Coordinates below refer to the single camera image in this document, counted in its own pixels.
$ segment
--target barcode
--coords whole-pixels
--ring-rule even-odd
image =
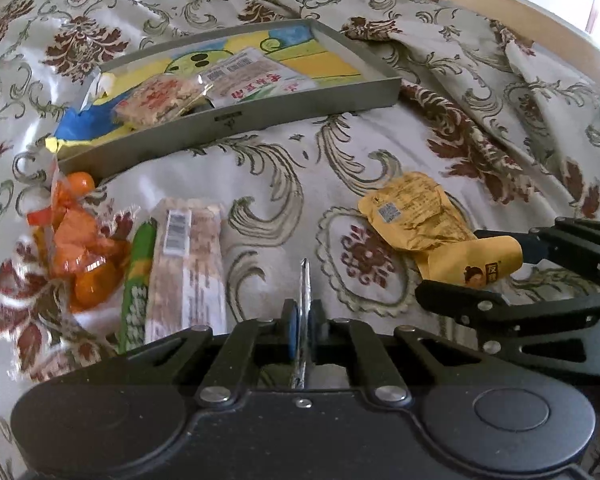
[[[216,79],[220,79],[224,75],[225,75],[224,70],[219,69],[219,70],[214,70],[213,72],[207,74],[206,78],[209,79],[209,81],[213,82]]]
[[[239,68],[243,68],[247,65],[251,64],[251,59],[249,59],[248,57],[243,57],[242,59],[239,59],[237,62],[235,62],[232,65],[229,65],[226,69],[229,72],[235,72],[236,70],[238,70]]]
[[[378,209],[382,220],[384,220],[387,224],[393,222],[398,216],[400,216],[400,210],[392,203],[389,202],[384,204],[380,209]]]
[[[167,218],[167,231],[162,253],[184,257],[189,254],[189,231],[191,211],[170,210]]]

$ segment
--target patterned fabric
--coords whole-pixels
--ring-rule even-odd
[[[363,41],[399,70],[400,103],[174,153],[117,176],[88,199],[111,232],[128,232],[133,206],[150,210],[165,196],[224,203],[230,326],[277,316],[296,295],[299,263],[308,257],[314,294],[331,317],[362,319],[384,333],[415,324],[474,344],[469,331],[418,306],[414,263],[356,208],[402,171],[439,181],[474,229],[600,219],[600,88],[500,23],[452,4],[13,0],[0,9],[0,480],[24,470],[7,420],[31,381],[112,353],[111,325],[78,324],[61,285],[46,279],[33,240],[22,236],[24,215],[48,197],[44,137],[96,63],[187,34],[298,16]],[[595,290],[548,265],[525,268],[497,288],[512,303]]]

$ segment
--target orange fruit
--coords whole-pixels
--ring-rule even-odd
[[[76,274],[74,294],[84,308],[93,308],[105,301],[118,288],[122,271],[112,262],[105,262],[89,272]]]
[[[96,184],[93,181],[93,177],[85,171],[69,173],[66,176],[66,179],[69,182],[69,188],[71,189],[71,192],[78,198],[96,189]]]

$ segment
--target green snack wrapper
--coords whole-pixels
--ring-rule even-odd
[[[144,320],[149,293],[149,275],[154,258],[158,222],[151,218],[136,231],[131,245],[129,268],[122,297],[122,323],[118,353],[123,354],[144,344]]]

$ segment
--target wrinkled cloth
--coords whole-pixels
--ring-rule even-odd
[[[275,317],[309,258],[330,317],[377,331],[414,324],[467,345],[471,331],[424,312],[413,261],[356,204],[403,171],[428,174],[471,229],[526,232],[556,216],[600,219],[600,88],[502,24],[431,0],[13,0],[0,8],[0,480],[24,464],[8,419],[32,381],[96,362],[113,342],[68,315],[24,215],[48,198],[43,139],[97,64],[205,30],[315,18],[364,42],[404,77],[384,109],[280,124],[146,162],[104,183],[98,214],[167,196],[226,207],[229,328]],[[547,264],[496,290],[512,303],[590,294]],[[600,450],[600,439],[592,445]]]

